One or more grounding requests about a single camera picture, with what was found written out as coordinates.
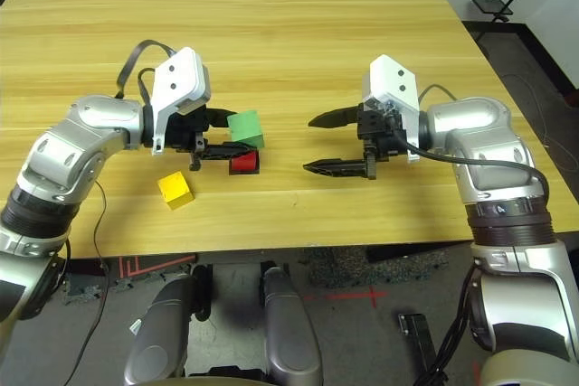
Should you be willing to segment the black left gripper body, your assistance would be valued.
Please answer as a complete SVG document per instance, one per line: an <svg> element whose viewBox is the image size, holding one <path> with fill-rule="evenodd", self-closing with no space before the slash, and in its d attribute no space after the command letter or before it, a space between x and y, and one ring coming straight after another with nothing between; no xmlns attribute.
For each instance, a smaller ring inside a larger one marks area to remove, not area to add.
<svg viewBox="0 0 579 386"><path fill-rule="evenodd" d="M189 112L186 115L175 113L167 121L165 132L165 148L190 155L189 170L201 169L201 157L205 149L204 132L209 129L206 105Z"/></svg>

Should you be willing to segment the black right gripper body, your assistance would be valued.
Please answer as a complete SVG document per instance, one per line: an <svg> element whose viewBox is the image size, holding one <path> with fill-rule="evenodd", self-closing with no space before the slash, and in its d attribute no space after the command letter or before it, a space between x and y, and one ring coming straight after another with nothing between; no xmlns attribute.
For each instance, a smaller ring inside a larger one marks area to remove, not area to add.
<svg viewBox="0 0 579 386"><path fill-rule="evenodd" d="M357 137L363 142L363 163L360 175L375 179L376 166L391 156L407 153L406 131L399 110L378 111L360 103L357 108Z"/></svg>

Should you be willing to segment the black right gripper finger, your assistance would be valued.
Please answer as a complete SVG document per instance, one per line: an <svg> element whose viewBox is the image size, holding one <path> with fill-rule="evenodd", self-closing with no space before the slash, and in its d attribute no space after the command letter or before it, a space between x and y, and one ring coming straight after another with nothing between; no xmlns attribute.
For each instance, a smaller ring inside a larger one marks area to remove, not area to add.
<svg viewBox="0 0 579 386"><path fill-rule="evenodd" d="M315 116L308 122L309 127L336 128L357 122L358 106L337 108Z"/></svg>
<svg viewBox="0 0 579 386"><path fill-rule="evenodd" d="M366 178L365 160L320 159L302 166L305 170L329 177Z"/></svg>

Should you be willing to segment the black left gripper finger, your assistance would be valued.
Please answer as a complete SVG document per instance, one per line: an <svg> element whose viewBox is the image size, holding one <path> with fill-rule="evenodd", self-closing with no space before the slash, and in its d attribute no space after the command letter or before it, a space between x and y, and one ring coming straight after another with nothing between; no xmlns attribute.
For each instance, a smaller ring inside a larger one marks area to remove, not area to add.
<svg viewBox="0 0 579 386"><path fill-rule="evenodd" d="M234 111L223 108L206 108L205 117L211 127L228 128L228 117L235 115Z"/></svg>
<svg viewBox="0 0 579 386"><path fill-rule="evenodd" d="M201 160L231 160L253 151L253 147L243 142L223 142L207 145L198 153Z"/></svg>

